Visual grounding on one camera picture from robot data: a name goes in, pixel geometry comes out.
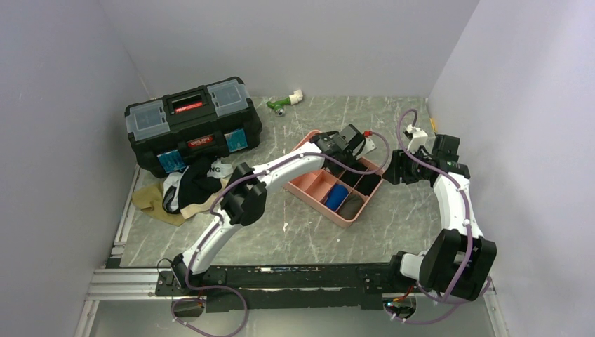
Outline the pink divided organizer tray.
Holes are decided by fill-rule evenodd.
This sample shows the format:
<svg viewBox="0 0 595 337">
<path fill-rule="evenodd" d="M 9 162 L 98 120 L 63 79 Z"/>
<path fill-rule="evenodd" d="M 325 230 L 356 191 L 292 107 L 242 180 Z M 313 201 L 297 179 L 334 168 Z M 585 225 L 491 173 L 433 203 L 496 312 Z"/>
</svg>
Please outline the pink divided organizer tray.
<svg viewBox="0 0 595 337">
<path fill-rule="evenodd" d="M 322 145 L 324 153 L 330 155 L 332 158 L 335 158 L 342 163 L 345 155 L 350 154 L 357 145 L 360 145 L 365 141 L 365 138 L 364 135 L 353 128 L 346 128 L 342 133 L 337 131 L 323 133 L 321 131 L 314 130 L 309 132 L 298 145 L 302 146 L 308 143 L 310 140 L 313 140 L 317 145 Z M 356 171 L 352 168 L 349 168 L 348 170 L 362 175 L 378 174 L 382 177 L 382 169 L 380 169 L 380 167 L 373 162 L 367 160 L 364 157 L 360 158 L 359 162 L 367 166 L 367 171 Z M 289 183 L 285 184 L 285 189 L 311 206 L 316 211 L 320 212 L 323 216 L 330 219 L 337 226 L 347 228 L 357 221 L 363 209 L 367 207 L 382 182 L 376 187 L 370 196 L 366 196 L 356 191 L 354 187 L 350 187 L 339 180 L 339 177 L 344 171 L 346 171 L 346 169 L 326 159 L 322 168 L 294 178 Z M 326 197 L 330 189 L 335 184 L 345 186 L 349 191 L 348 196 L 351 194 L 357 194 L 364 200 L 363 207 L 352 220 L 341 218 L 337 214 L 337 211 L 331 211 L 324 206 Z"/>
</svg>

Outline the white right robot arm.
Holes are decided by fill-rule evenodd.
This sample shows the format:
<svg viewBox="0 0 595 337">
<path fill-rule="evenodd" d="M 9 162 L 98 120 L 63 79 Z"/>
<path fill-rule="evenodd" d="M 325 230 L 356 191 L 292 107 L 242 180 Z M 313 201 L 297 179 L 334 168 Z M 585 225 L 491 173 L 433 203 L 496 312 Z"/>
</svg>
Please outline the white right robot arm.
<svg viewBox="0 0 595 337">
<path fill-rule="evenodd" d="M 387 283 L 395 291 L 419 284 L 446 296 L 476 300 L 497 247 L 484 237 L 475 220 L 469 196 L 469 168 L 458 161 L 460 140 L 439 134 L 428 151 L 424 131 L 413 128 L 405 135 L 407 148 L 393 151 L 382 177 L 393 185 L 429 181 L 439 203 L 441 231 L 425 253 L 399 251 L 394 261 L 397 266 L 387 271 Z"/>
</svg>

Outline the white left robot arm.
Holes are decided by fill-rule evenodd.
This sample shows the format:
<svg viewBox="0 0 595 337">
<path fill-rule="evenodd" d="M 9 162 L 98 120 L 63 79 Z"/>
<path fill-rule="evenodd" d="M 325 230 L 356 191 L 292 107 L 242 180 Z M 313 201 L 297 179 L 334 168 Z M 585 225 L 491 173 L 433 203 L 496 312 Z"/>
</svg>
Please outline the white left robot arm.
<svg viewBox="0 0 595 337">
<path fill-rule="evenodd" d="M 209 226 L 194 244 L 174 257 L 174 286 L 185 295 L 196 293 L 201 275 L 223 246 L 238 230 L 262 217 L 269 194 L 319 169 L 350 171 L 358 157 L 369 151 L 371 136 L 371 131 L 360 132 L 350 124 L 341 131 L 316 133 L 295 150 L 266 164 L 239 164 L 209 210 L 213 216 Z"/>
</svg>

